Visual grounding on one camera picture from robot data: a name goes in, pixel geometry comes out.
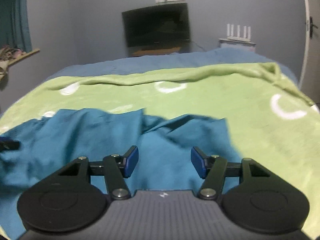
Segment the teal window curtain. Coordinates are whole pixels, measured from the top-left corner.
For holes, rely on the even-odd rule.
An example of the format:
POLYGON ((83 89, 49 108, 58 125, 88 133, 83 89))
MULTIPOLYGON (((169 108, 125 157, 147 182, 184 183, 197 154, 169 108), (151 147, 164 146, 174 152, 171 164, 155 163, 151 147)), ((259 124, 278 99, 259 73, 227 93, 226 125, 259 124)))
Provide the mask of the teal window curtain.
POLYGON ((1 46, 32 51, 27 0, 1 0, 1 46))

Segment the beige patterned cloth bundle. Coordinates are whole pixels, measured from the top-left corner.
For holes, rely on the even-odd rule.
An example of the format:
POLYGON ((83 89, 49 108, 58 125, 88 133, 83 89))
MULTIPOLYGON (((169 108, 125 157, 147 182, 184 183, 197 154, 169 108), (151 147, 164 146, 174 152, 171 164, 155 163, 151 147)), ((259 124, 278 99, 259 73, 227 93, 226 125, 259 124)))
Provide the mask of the beige patterned cloth bundle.
POLYGON ((23 54, 20 48, 12 48, 11 46, 3 46, 1 48, 1 58, 0 58, 0 79, 2 80, 8 73, 8 66, 11 61, 14 61, 23 54))

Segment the teal hooded jacket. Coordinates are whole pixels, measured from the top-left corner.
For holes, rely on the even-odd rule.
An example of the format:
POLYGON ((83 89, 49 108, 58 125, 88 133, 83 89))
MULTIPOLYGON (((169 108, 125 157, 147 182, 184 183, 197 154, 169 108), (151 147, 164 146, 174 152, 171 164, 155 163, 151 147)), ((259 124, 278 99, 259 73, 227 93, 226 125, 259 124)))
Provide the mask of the teal hooded jacket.
POLYGON ((10 239, 24 233, 16 205, 20 194, 77 157, 100 161, 139 149, 139 161, 126 181, 136 190, 193 190, 202 179, 190 160, 192 147, 239 162, 227 122, 199 115, 171 120, 142 110, 110 114, 98 109, 61 109, 52 117, 31 119, 4 133, 20 142, 16 151, 1 153, 1 227, 10 239))

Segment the white door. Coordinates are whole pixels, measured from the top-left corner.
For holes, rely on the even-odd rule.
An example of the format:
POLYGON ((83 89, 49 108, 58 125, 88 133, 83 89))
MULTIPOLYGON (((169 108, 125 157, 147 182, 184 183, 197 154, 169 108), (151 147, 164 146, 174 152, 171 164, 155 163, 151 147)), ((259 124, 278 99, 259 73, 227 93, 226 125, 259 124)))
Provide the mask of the white door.
POLYGON ((305 51, 300 75, 299 88, 315 103, 319 103, 319 0, 305 1, 305 51), (313 38, 309 38, 306 21, 313 17, 318 29, 313 30, 313 38))

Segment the wooden monitor desk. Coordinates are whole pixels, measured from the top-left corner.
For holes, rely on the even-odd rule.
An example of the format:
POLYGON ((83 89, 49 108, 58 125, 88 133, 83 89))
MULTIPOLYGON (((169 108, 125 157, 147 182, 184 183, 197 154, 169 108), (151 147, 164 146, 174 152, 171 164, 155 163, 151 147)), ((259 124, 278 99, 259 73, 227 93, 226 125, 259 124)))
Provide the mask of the wooden monitor desk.
POLYGON ((178 53, 181 47, 161 48, 161 49, 140 49, 131 54, 132 57, 153 56, 153 55, 169 55, 178 53))

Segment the wooden window sill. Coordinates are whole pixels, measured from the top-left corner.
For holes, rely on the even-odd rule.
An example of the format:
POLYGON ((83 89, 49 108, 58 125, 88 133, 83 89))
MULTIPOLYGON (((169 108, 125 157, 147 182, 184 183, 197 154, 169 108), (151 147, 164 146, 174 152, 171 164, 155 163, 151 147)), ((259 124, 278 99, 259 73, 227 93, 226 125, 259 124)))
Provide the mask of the wooden window sill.
POLYGON ((29 57, 31 57, 32 55, 35 55, 37 53, 39 53, 41 50, 39 48, 34 49, 28 53, 23 53, 21 55, 19 55, 17 58, 15 58, 14 60, 10 60, 8 63, 8 66, 12 66, 20 61, 22 61, 23 59, 27 59, 29 57))

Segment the blue bed sheet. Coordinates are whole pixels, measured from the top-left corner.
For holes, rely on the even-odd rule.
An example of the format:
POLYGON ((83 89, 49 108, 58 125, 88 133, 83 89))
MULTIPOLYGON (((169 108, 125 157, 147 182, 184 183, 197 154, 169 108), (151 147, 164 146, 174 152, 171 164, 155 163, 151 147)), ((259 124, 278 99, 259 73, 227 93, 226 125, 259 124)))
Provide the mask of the blue bed sheet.
POLYGON ((298 80, 293 72, 276 61, 251 51, 217 48, 207 52, 173 53, 128 57, 113 61, 74 65, 53 74, 46 87, 58 90, 79 83, 81 85, 134 86, 157 81, 198 81, 209 76, 240 74, 260 77, 269 83, 277 79, 298 80))

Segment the white wifi router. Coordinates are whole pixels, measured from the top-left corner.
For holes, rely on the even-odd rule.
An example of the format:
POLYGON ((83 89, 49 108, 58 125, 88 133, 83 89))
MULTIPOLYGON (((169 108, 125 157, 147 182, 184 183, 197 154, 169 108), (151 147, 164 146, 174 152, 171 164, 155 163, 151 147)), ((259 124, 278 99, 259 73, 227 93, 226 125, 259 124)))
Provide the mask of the white wifi router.
POLYGON ((250 26, 240 26, 227 23, 227 39, 239 42, 251 42, 252 30, 250 26))

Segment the black monitor screen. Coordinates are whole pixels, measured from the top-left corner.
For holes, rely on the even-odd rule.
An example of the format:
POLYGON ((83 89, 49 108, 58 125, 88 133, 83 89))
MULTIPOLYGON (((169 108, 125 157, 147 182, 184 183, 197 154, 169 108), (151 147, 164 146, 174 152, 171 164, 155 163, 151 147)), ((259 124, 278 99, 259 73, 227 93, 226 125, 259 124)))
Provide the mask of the black monitor screen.
POLYGON ((121 13, 127 47, 190 41, 187 3, 161 4, 121 13))

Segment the light green fleece blanket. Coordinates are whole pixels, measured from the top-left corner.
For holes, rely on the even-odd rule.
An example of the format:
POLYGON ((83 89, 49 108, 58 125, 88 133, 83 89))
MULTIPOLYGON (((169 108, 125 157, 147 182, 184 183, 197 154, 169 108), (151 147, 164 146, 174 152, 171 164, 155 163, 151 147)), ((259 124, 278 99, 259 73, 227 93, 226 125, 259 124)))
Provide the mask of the light green fleece blanket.
POLYGON ((302 190, 311 204, 304 231, 319 236, 319 112, 276 63, 215 64, 144 74, 61 74, 9 107, 1 132, 59 109, 113 114, 143 109, 171 119, 182 114, 225 118, 231 141, 302 190))

